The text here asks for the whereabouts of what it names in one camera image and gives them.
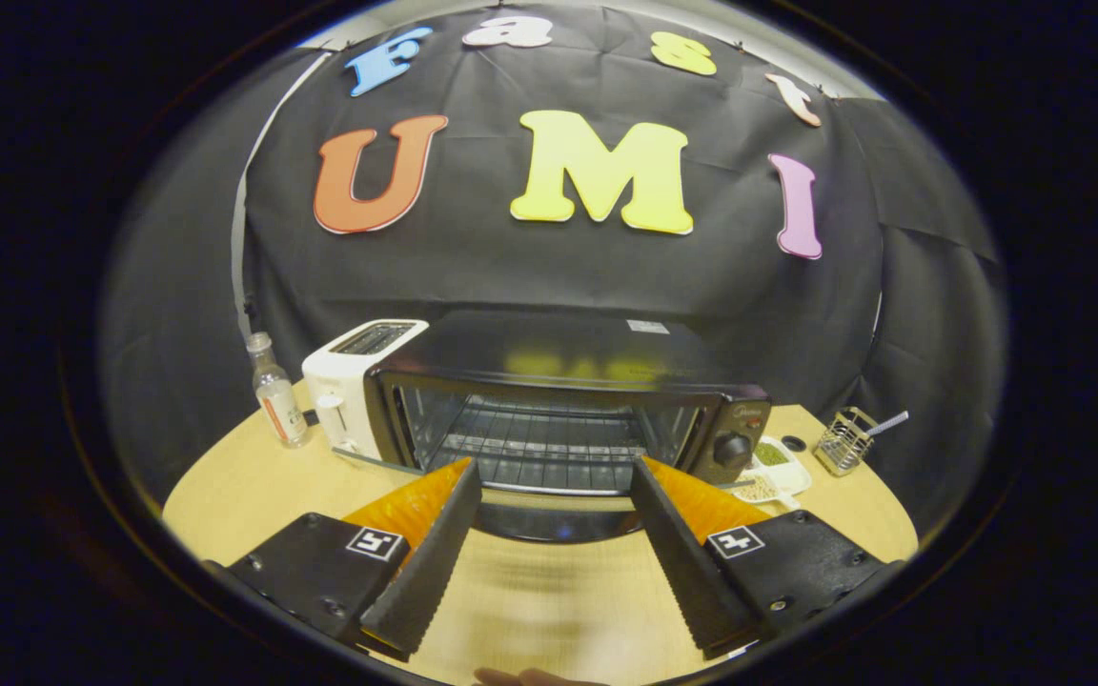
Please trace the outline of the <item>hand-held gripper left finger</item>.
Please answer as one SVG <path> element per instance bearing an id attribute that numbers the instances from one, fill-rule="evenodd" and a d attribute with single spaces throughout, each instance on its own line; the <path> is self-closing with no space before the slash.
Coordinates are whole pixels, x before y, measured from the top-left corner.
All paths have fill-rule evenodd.
<path id="1" fill-rule="evenodd" d="M 357 511 L 304 511 L 227 564 L 202 565 L 277 629 L 340 653 L 406 661 L 422 646 L 482 501 L 463 457 Z"/>

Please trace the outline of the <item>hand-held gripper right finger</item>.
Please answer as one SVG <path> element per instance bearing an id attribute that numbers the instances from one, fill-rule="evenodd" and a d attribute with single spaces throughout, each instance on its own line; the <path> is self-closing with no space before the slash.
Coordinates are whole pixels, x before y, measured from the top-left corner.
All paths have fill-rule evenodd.
<path id="1" fill-rule="evenodd" d="M 652 457 L 634 464 L 629 495 L 707 659 L 802 634 L 899 566 L 814 513 L 768 514 Z"/>

